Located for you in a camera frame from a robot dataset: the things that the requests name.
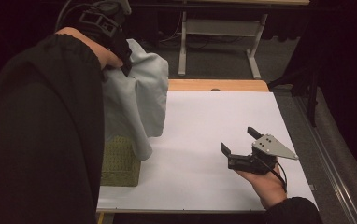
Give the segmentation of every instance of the gray cloth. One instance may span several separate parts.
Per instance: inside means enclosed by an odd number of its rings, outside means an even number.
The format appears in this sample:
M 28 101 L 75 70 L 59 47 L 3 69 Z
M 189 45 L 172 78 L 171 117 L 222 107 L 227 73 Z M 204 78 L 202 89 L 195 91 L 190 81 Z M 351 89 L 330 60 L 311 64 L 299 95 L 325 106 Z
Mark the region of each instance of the gray cloth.
M 104 71 L 105 140 L 129 137 L 136 157 L 144 161 L 152 153 L 148 138 L 161 136 L 164 129 L 168 63 L 133 39 L 127 41 L 133 64 L 129 76 L 121 69 Z

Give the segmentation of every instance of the dark background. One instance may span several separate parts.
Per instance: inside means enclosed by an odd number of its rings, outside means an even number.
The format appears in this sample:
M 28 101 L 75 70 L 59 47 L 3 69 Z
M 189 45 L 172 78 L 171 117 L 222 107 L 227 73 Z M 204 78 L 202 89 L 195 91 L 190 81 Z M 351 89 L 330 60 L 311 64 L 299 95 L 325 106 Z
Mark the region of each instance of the dark background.
M 0 1 L 0 70 L 8 59 L 53 33 L 64 2 Z M 320 0 L 311 1 L 311 5 L 330 8 L 341 6 L 342 10 L 333 13 L 316 12 L 311 17 L 301 12 L 290 15 L 272 14 L 268 17 L 263 39 L 277 35 L 284 41 L 301 36 L 284 76 L 306 66 L 312 59 L 320 59 L 322 66 L 315 68 L 319 86 L 342 136 L 357 160 L 357 1 Z M 196 16 L 210 14 L 196 13 Z M 234 19 L 243 15 L 214 13 L 212 16 Z M 134 9 L 127 21 L 127 32 L 135 39 L 147 40 L 157 45 L 158 31 L 173 33 L 178 20 L 178 12 Z M 307 80 L 306 76 L 309 74 L 303 74 L 289 82 L 304 82 Z

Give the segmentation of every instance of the cloth bag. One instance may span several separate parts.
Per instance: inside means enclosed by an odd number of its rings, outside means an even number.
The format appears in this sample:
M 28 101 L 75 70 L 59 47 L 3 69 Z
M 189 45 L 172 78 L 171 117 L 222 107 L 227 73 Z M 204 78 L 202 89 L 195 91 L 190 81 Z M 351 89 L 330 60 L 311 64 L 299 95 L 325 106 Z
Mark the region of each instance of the cloth bag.
M 121 69 L 103 71 L 105 140 L 129 137 L 140 161 L 152 154 L 149 137 L 159 137 L 164 129 L 168 89 L 168 63 L 155 53 L 147 53 L 133 39 L 132 70 L 126 77 Z

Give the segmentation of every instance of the green plastic basket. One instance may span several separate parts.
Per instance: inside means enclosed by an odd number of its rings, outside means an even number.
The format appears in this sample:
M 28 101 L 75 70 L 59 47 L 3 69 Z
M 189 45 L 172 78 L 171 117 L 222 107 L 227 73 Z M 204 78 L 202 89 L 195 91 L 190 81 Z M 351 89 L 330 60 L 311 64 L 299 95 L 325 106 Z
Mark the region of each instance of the green plastic basket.
M 135 187 L 140 166 L 141 161 L 136 158 L 130 139 L 116 136 L 105 144 L 101 185 Z

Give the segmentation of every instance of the person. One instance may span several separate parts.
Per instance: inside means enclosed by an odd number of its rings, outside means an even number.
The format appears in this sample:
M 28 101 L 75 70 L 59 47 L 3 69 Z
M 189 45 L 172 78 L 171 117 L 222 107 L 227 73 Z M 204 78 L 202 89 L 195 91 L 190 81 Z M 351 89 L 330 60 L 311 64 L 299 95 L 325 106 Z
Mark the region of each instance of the person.
M 278 165 L 274 170 L 280 174 Z M 315 204 L 306 198 L 287 198 L 282 182 L 271 172 L 266 175 L 256 175 L 238 170 L 236 172 L 251 183 L 254 191 L 260 197 L 261 205 L 266 209 L 264 213 L 266 223 L 322 224 Z
M 0 223 L 96 223 L 102 69 L 114 53 L 65 27 L 0 72 Z

